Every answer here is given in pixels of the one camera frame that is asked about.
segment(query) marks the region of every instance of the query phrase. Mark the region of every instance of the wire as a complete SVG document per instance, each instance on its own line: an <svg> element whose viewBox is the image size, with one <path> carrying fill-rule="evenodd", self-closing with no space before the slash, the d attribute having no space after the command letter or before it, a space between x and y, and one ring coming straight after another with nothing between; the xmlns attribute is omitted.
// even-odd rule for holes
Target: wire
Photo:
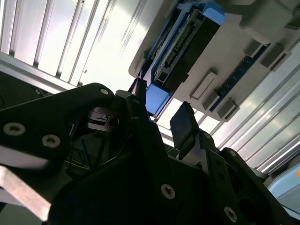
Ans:
<svg viewBox="0 0 300 225"><path fill-rule="evenodd" d="M2 95L0 95L0 99L1 99L1 102L3 104L3 107L6 108L5 101L4 101L3 97L2 97Z"/></svg>
<svg viewBox="0 0 300 225"><path fill-rule="evenodd" d="M72 164L72 165L77 166L77 167L82 168L82 169L86 169L86 170L89 170L89 169L90 169L89 167L83 167L83 166L77 165L77 164L75 164L75 163L72 163L72 162L70 162L70 161L66 161L66 163L69 163L69 165Z"/></svg>
<svg viewBox="0 0 300 225"><path fill-rule="evenodd" d="M89 157L89 154L88 154L88 150L86 149L86 145L85 145L85 141L84 139L81 139L81 145L82 145L82 148L83 148L83 152L85 154L85 157L86 159L88 160L88 164L89 164L89 167L92 168L93 167L93 164L90 160L90 157Z"/></svg>
<svg viewBox="0 0 300 225"><path fill-rule="evenodd" d="M71 161L72 161L72 157L73 157L73 149L74 149L73 147L74 147L74 145L72 144L71 155L70 155L70 162L69 162L69 165L68 165L68 167L67 167L68 170L70 170L70 168L71 168Z"/></svg>
<svg viewBox="0 0 300 225"><path fill-rule="evenodd" d="M73 150L78 154L78 157L80 158L81 164L85 165L86 164L86 159L85 159L84 152L82 150L76 149L76 148L73 148Z"/></svg>
<svg viewBox="0 0 300 225"><path fill-rule="evenodd" d="M100 148L99 148L99 151L98 151L98 155L97 155L97 158L96 158L96 161L95 161L95 164L94 164L93 168L96 168L97 166L99 166L100 159L101 159L101 156L102 156L104 148L105 148L105 144L106 144L106 139L103 138L101 140L101 144L100 144Z"/></svg>
<svg viewBox="0 0 300 225"><path fill-rule="evenodd" d="M82 166L86 166L86 165L82 164L81 162L78 162L78 161L76 161L76 160L74 160L74 159L71 159L71 158L69 158L69 157L68 157L67 159L71 160L72 162L76 162L76 163L78 163L78 164L80 164L80 165L82 165Z"/></svg>
<svg viewBox="0 0 300 225"><path fill-rule="evenodd" d="M166 150L167 153L169 153L170 151L172 151L174 148L172 146L169 146Z"/></svg>

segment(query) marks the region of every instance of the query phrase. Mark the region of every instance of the white panel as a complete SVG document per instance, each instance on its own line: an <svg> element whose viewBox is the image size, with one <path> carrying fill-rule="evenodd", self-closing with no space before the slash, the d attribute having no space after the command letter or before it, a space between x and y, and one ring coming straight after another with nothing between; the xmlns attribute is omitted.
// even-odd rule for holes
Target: white panel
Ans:
<svg viewBox="0 0 300 225"><path fill-rule="evenodd" d="M109 87L113 92L127 90L134 78L128 74L126 61L119 58L126 34L139 0L117 0L109 15L108 24L98 45L92 50L81 77L84 84L98 82Z"/></svg>
<svg viewBox="0 0 300 225"><path fill-rule="evenodd" d="M280 149L276 154L272 157L269 157L266 161L264 161L257 170L268 173L273 165L280 163L281 160L288 158L292 152L295 152L295 149L299 149L300 146L300 135L295 137L291 142L289 142L286 146Z"/></svg>
<svg viewBox="0 0 300 225"><path fill-rule="evenodd" d="M160 131L161 133L163 133L163 134L165 134L165 135L167 135L167 136L169 136L169 137L173 137L171 130L166 129L166 128L160 126L160 125L158 125L158 129L159 129L159 131Z"/></svg>
<svg viewBox="0 0 300 225"><path fill-rule="evenodd" d="M203 120L199 127L210 134L212 130L219 124L219 122L220 121L208 116Z"/></svg>
<svg viewBox="0 0 300 225"><path fill-rule="evenodd" d="M88 31L85 34L83 45L78 53L75 61L75 66L71 73L70 82L73 85L77 85L81 74L83 73L85 64L88 60L92 47L95 41L102 34L103 24L107 18L104 18L107 7L109 6L109 0L96 0L94 3L94 13L91 15Z"/></svg>
<svg viewBox="0 0 300 225"><path fill-rule="evenodd" d="M202 119L202 117L204 116L204 113L202 113L200 111L197 111L197 110L195 110L195 111L196 111L195 112L195 119L196 119L197 122L199 122Z"/></svg>
<svg viewBox="0 0 300 225"><path fill-rule="evenodd" d="M5 0L0 0L0 48L2 40L2 29L4 23L4 13L5 13Z"/></svg>
<svg viewBox="0 0 300 225"><path fill-rule="evenodd" d="M38 68L56 75L77 0L55 0Z"/></svg>
<svg viewBox="0 0 300 225"><path fill-rule="evenodd" d="M88 25L89 17L94 5L94 0L85 0L80 18L76 24L74 34L72 36L71 42L68 49L66 50L66 58L61 62L58 72L61 73L61 79L68 82L75 66L76 58L78 56L80 47L82 45L83 37Z"/></svg>
<svg viewBox="0 0 300 225"><path fill-rule="evenodd" d="M169 145L169 146L171 146L171 147L174 147L174 142L173 142L173 140L171 141L171 140L169 140L169 139L167 139L167 138L165 138L165 137L162 137L162 139L163 139L163 142L164 142L165 144L167 144L167 145Z"/></svg>
<svg viewBox="0 0 300 225"><path fill-rule="evenodd" d="M4 23L1 38L1 51L9 54L11 38L13 35L13 26L15 20L17 0L5 1Z"/></svg>
<svg viewBox="0 0 300 225"><path fill-rule="evenodd" d="M15 38L11 46L16 59L33 65L42 27L46 0L19 0L18 21L15 22Z"/></svg>
<svg viewBox="0 0 300 225"><path fill-rule="evenodd" d="M224 123L213 135L216 146L227 147L227 138L238 132L244 125L247 117L264 104L268 95L299 65L300 44L292 50L292 55L275 72L271 72L263 82L252 92L240 106L240 110L227 122Z"/></svg>
<svg viewBox="0 0 300 225"><path fill-rule="evenodd" d="M297 72L226 144L238 151L286 104L300 89Z"/></svg>
<svg viewBox="0 0 300 225"><path fill-rule="evenodd" d="M81 82L100 82L114 92L128 89L134 80L128 73L129 65L162 2L163 0L116 1L101 40L93 48L84 68Z"/></svg>
<svg viewBox="0 0 300 225"><path fill-rule="evenodd" d="M157 121L157 124L161 125L162 127L165 127L167 129L170 129L170 120L175 115L179 107L181 106L182 102L173 98L170 102L170 104L165 109L164 113L161 115L159 120Z"/></svg>
<svg viewBox="0 0 300 225"><path fill-rule="evenodd" d="M269 142L270 138L289 123L299 113L300 96L288 105L278 116L265 126L258 135L252 138L240 151L239 155L247 160L258 148Z"/></svg>
<svg viewBox="0 0 300 225"><path fill-rule="evenodd" d="M268 142L259 152L254 155L247 162L250 167L256 167L264 159L267 159L274 151L282 148L287 141L290 141L295 135L300 132L300 118L298 117L293 123L291 123L286 129L280 134Z"/></svg>

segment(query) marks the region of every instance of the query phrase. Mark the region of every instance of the blue component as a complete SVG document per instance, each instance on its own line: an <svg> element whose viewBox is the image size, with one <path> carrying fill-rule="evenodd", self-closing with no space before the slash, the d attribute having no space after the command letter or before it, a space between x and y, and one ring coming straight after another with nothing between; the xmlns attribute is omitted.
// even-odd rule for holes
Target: blue component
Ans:
<svg viewBox="0 0 300 225"><path fill-rule="evenodd" d="M197 7L201 10L201 13L211 19L213 22L219 24L220 26L225 21L225 13L223 12L220 5L213 1L199 3L199 2L185 2L177 5L178 9L182 11L189 12L192 7Z"/></svg>
<svg viewBox="0 0 300 225"><path fill-rule="evenodd" d="M198 8L205 17L211 19L218 25L223 24L225 21L225 14L222 11L222 8L215 2L184 2L177 4L176 9L180 9L181 11L176 22L174 23L172 29L170 30L168 36L162 44L159 52L151 62L151 65L148 65L148 67L143 67L140 71L140 77L146 80L148 85L146 107L148 112L154 115L159 115L159 113L162 111L164 106L171 98L171 94L168 91L154 84L154 73L157 67L159 66L161 60L163 59L165 53L168 51L168 47L175 35L177 34L177 31L182 27L182 25L186 21L187 14L190 13L193 8ZM172 16L170 16L166 21L164 28L162 29L159 35L159 38L156 40L156 42L150 49L147 55L146 62L148 62L154 54L157 44L159 43L160 38L162 37L171 17Z"/></svg>
<svg viewBox="0 0 300 225"><path fill-rule="evenodd" d="M146 107L147 111L157 115L170 99L170 94L157 87L154 84L150 84L146 93Z"/></svg>

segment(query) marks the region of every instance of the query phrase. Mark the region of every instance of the screw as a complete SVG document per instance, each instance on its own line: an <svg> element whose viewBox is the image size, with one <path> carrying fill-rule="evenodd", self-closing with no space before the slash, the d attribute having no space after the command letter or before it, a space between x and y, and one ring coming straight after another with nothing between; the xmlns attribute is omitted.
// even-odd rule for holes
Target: screw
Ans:
<svg viewBox="0 0 300 225"><path fill-rule="evenodd" d="M21 123L8 123L5 124L3 127L3 132L6 135L10 135L10 136L19 136L24 134L26 131L26 128L24 127L23 124Z"/></svg>
<svg viewBox="0 0 300 225"><path fill-rule="evenodd" d="M204 136L206 136L208 139L211 138L211 136L209 134L207 134L207 133L204 133Z"/></svg>
<svg viewBox="0 0 300 225"><path fill-rule="evenodd" d="M233 156L233 157L235 157L236 156L236 154L235 154L235 152L234 151L230 151L230 154Z"/></svg>
<svg viewBox="0 0 300 225"><path fill-rule="evenodd" d="M101 89L100 91L101 91L103 94L108 95L108 91L107 91L107 90Z"/></svg>
<svg viewBox="0 0 300 225"><path fill-rule="evenodd" d="M175 198L175 190L168 184L163 184L161 186L161 193L167 198L167 199L174 199Z"/></svg>
<svg viewBox="0 0 300 225"><path fill-rule="evenodd" d="M232 208L226 206L226 207L224 208L224 212L225 212L226 216L227 216L231 221L233 221L234 223L236 223L236 222L238 221L238 217L237 217L235 211L233 211Z"/></svg>
<svg viewBox="0 0 300 225"><path fill-rule="evenodd" d="M42 138L42 144L45 147L56 148L60 145L60 138L56 135L45 135Z"/></svg>

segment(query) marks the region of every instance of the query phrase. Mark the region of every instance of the blue plastic part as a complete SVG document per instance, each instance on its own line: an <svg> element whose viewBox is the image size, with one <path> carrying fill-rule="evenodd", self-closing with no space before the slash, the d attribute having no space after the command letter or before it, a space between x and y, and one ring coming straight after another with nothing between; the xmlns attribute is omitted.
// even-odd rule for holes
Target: blue plastic part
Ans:
<svg viewBox="0 0 300 225"><path fill-rule="evenodd" d="M164 56L164 53L168 50L168 46L172 41L172 38L178 31L178 29L181 27L181 25L184 23L184 18L187 13L191 11L193 7L199 8L201 13L217 23L218 25L222 25L225 21L225 14L222 11L222 8L215 2L205 2L205 3L199 3L199 2L183 2L177 4L176 8L180 9L181 12L173 25L170 33L168 34L168 37L165 39L160 51L157 53L155 59L153 60L150 70L151 72L145 71L144 68L142 68L140 72L140 77L147 81L147 101L146 101L146 107L148 112L159 115L159 113L162 111L164 106L167 104L167 102L170 100L171 95L168 91L163 90L162 88L156 86L153 84L153 74L156 71L157 66L159 65L159 62L161 61L162 57ZM159 42L161 36L164 33L165 28L167 27L168 22L170 21L171 16L168 18L166 23L164 24L164 28L160 32L160 35L158 39L155 41L154 45L150 49L147 60L150 60L151 56L154 53L154 49L156 48L157 43Z"/></svg>
<svg viewBox="0 0 300 225"><path fill-rule="evenodd" d="M213 1L205 3L202 14L220 26L225 21L225 13L223 12L221 6Z"/></svg>
<svg viewBox="0 0 300 225"><path fill-rule="evenodd" d="M274 195L275 198L279 198L283 194L300 185L300 177L297 175L299 170L300 163L296 164L289 170L283 172L272 181L272 183L268 186L268 189ZM283 207L290 214L291 217L300 220L299 213L290 210L285 206Z"/></svg>
<svg viewBox="0 0 300 225"><path fill-rule="evenodd" d="M225 22L225 13L223 12L221 6L213 1L208 1L205 3L184 2L177 5L178 9L181 9L186 13L189 12L192 7L199 8L205 17L211 19L220 26Z"/></svg>
<svg viewBox="0 0 300 225"><path fill-rule="evenodd" d="M167 91L157 87L154 84L150 84L146 93L147 111L157 115L157 113L159 113L164 105L169 101L170 97L171 96Z"/></svg>

